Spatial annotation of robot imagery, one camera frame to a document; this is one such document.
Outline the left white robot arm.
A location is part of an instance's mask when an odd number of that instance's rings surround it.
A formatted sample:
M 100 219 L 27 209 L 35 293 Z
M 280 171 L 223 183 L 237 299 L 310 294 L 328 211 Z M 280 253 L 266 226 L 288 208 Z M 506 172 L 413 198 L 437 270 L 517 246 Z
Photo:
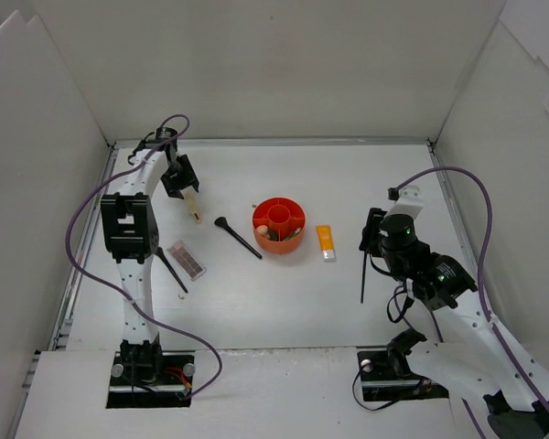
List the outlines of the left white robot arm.
M 177 135 L 177 130 L 164 126 L 156 129 L 153 140 L 141 141 L 133 153 L 133 172 L 101 200 L 105 247 L 130 295 L 124 305 L 120 357 L 123 363 L 132 363 L 132 373 L 146 384 L 160 380 L 165 371 L 158 328 L 142 317 L 153 315 L 152 262 L 160 248 L 152 207 L 156 187 L 162 185 L 170 198 L 184 200 L 194 220 L 201 221 L 196 202 L 199 180 L 188 157 L 178 152 Z

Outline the beige makeup sponge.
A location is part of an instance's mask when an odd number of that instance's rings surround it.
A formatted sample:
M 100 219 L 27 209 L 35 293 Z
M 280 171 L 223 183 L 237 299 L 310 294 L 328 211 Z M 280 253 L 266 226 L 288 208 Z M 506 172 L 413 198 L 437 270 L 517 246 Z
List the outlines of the beige makeup sponge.
M 260 225 L 255 229 L 255 231 L 261 236 L 265 236 L 268 233 L 269 229 L 266 225 Z

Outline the beige concealer tube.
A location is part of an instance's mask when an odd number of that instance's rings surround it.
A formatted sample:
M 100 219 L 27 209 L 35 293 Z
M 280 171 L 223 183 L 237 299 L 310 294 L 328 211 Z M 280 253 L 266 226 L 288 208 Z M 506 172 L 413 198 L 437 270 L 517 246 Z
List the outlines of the beige concealer tube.
M 184 195 L 184 199 L 188 206 L 191 217 L 195 220 L 197 224 L 200 224 L 202 222 L 202 217 L 195 195 L 192 192 L 187 192 Z

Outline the orange sunscreen tube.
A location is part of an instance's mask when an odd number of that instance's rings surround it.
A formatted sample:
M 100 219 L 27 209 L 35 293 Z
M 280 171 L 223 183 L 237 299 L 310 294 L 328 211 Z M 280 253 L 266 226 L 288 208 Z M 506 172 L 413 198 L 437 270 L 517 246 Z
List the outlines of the orange sunscreen tube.
M 315 227 L 318 236 L 320 250 L 325 262 L 335 262 L 336 253 L 329 225 L 317 225 Z

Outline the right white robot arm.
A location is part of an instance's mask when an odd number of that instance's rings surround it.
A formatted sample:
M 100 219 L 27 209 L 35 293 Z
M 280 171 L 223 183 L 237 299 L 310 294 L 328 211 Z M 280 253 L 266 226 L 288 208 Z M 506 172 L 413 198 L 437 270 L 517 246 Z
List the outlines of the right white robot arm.
M 549 371 L 486 310 L 471 275 L 454 258 L 431 251 L 415 233 L 415 212 L 370 209 L 360 250 L 381 258 L 382 274 L 420 302 L 463 340 L 478 367 L 451 358 L 440 345 L 408 328 L 387 345 L 386 364 L 399 378 L 430 379 L 484 410 L 499 438 L 544 438 L 549 434 Z

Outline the dark green round compact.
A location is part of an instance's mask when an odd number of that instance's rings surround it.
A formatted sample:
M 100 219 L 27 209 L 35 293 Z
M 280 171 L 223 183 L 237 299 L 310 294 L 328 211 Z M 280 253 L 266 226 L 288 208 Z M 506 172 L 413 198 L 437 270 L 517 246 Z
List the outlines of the dark green round compact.
M 276 231 L 269 230 L 267 236 L 270 241 L 279 241 L 278 233 Z

